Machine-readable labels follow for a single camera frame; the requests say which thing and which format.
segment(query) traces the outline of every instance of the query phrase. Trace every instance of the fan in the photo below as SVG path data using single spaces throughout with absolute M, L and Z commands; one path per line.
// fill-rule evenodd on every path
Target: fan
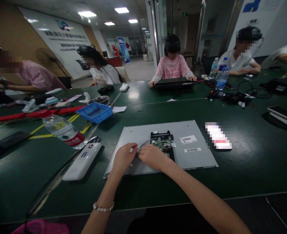
M 43 63 L 45 66 L 48 66 L 52 69 L 60 69 L 65 76 L 68 76 L 59 63 L 64 64 L 63 59 L 60 56 L 56 56 L 51 50 L 46 48 L 39 48 L 35 52 L 37 58 Z

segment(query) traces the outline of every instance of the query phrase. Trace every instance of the person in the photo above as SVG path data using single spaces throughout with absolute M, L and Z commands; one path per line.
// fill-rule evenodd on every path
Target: person
M 252 55 L 245 55 L 246 51 L 251 45 L 262 37 L 260 30 L 253 26 L 248 26 L 239 30 L 235 47 L 232 50 L 225 52 L 218 63 L 219 66 L 224 58 L 228 58 L 229 75 L 244 75 L 244 74 L 258 74 L 260 73 L 261 66 L 253 59 Z
M 262 68 L 286 67 L 287 66 L 287 45 L 273 52 L 261 64 Z
M 93 76 L 90 87 L 122 83 L 122 78 L 115 67 L 109 64 L 96 49 L 84 45 L 80 46 L 77 52 L 82 56 L 83 70 L 89 70 Z
M 46 68 L 30 60 L 18 60 L 0 47 L 0 72 L 16 73 L 26 84 L 0 79 L 0 89 L 43 93 L 57 88 L 66 89 L 58 78 Z
M 124 172 L 135 157 L 136 147 L 136 143 L 128 143 L 117 151 L 112 171 L 107 178 L 98 201 L 93 205 L 94 209 L 81 232 L 82 234 L 105 233 L 106 225 L 114 206 L 115 192 Z M 245 223 L 222 199 L 181 169 L 158 147 L 154 145 L 142 147 L 139 158 L 149 167 L 161 170 L 176 182 L 204 219 L 218 233 L 251 234 Z
M 179 54 L 180 41 L 177 35 L 172 34 L 166 39 L 164 48 L 165 56 L 162 57 L 157 66 L 156 74 L 149 81 L 149 87 L 154 86 L 159 80 L 186 77 L 196 81 L 196 77 L 190 71 L 184 57 Z

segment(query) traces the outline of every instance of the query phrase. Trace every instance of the blue plastic tray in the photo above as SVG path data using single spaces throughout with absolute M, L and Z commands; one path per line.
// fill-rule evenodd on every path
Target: blue plastic tray
M 94 102 L 76 111 L 84 119 L 99 124 L 113 115 L 111 107 Z

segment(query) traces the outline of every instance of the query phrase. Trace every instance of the pearl bracelet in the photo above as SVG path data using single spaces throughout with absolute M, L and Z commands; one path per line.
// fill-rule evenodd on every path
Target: pearl bracelet
M 101 208 L 101 207 L 98 207 L 98 206 L 96 205 L 96 203 L 94 203 L 94 205 L 93 205 L 93 209 L 94 209 L 94 210 L 101 211 L 101 212 L 108 212 L 108 211 L 112 210 L 113 207 L 114 207 L 114 202 L 113 202 L 112 207 L 110 207 L 110 208 Z

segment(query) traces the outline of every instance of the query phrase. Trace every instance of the pink shirt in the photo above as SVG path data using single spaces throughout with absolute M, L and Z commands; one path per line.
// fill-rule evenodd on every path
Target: pink shirt
M 163 79 L 172 79 L 179 77 L 192 77 L 193 73 L 190 71 L 184 57 L 178 55 L 175 60 L 169 60 L 166 56 L 162 57 L 157 66 L 156 74 L 153 80 L 158 81 Z
M 22 69 L 17 73 L 17 75 L 23 79 L 27 85 L 31 85 L 45 91 L 51 91 L 57 88 L 66 89 L 53 73 L 42 67 L 40 64 L 30 60 L 23 60 Z

